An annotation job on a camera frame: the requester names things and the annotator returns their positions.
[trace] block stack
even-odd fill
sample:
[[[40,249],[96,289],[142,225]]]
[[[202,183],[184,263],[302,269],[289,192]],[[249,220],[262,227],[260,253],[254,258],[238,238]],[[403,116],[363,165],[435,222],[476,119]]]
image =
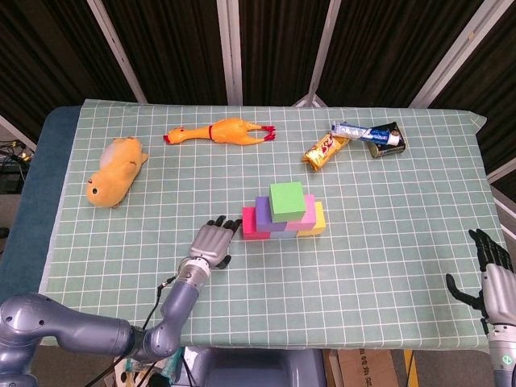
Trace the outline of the block stack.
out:
[[[323,204],[305,195],[300,182],[276,183],[269,196],[242,209],[244,239],[279,239],[318,235],[326,228]]]

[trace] table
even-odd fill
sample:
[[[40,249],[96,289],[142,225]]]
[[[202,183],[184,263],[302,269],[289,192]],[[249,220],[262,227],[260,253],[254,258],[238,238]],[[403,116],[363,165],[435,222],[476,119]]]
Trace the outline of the table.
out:
[[[55,111],[45,123],[0,268],[3,297],[36,290],[42,279],[40,291],[67,306],[141,324],[156,284],[175,271],[207,219],[239,216],[272,182],[301,181],[323,202],[328,230],[263,242],[237,235],[229,269],[211,276],[182,344],[486,348],[480,314],[444,284],[452,273],[465,291],[480,288],[469,228],[503,240],[476,144],[481,116],[86,101],[73,133],[78,111]],[[272,123],[277,138],[249,147],[163,142],[170,127],[232,116]],[[364,143],[352,142],[314,173],[302,154],[344,119],[397,121],[408,148],[374,160]],[[120,207],[93,208],[84,182],[110,139],[127,135],[142,141],[149,162]]]

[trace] robotic arm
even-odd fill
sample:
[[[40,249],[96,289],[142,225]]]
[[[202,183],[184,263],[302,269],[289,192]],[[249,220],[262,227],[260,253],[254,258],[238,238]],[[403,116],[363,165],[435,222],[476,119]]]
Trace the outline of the robotic arm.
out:
[[[0,306],[0,387],[37,387],[30,366],[46,336],[55,336],[60,347],[71,352],[130,356],[141,363],[171,356],[211,270],[225,268],[231,260],[227,249],[242,221],[224,223],[225,218],[201,227],[161,307],[163,320],[148,331],[120,318],[71,310],[41,294],[4,302]]]
[[[497,387],[514,387],[516,361],[516,274],[509,253],[482,230],[469,231],[475,241],[481,270],[482,290],[477,298],[457,289],[446,275],[451,295],[482,313],[482,326],[489,341],[491,364]]]

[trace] stuffed animal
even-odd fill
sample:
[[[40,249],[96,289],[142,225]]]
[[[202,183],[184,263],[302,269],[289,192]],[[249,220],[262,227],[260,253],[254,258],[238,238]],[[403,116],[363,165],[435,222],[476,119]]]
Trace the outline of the stuffed animal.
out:
[[[134,137],[115,139],[100,158],[100,169],[86,184],[86,197],[95,206],[114,207],[126,196],[148,154]]]
[[[257,139],[248,135],[248,131],[268,131],[263,139]],[[276,138],[275,127],[268,127],[249,123],[242,119],[223,119],[209,125],[187,131],[184,127],[177,127],[164,135],[167,144],[179,144],[186,139],[212,139],[215,143],[232,143],[238,145],[251,145],[263,143]]]

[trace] cardboard box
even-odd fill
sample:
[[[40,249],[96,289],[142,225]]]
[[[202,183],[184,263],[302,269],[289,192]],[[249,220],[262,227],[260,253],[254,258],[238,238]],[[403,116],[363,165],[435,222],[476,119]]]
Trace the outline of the cardboard box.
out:
[[[344,387],[398,387],[389,349],[339,350]]]
[[[335,349],[322,350],[327,387],[344,387],[340,373],[339,355]]]

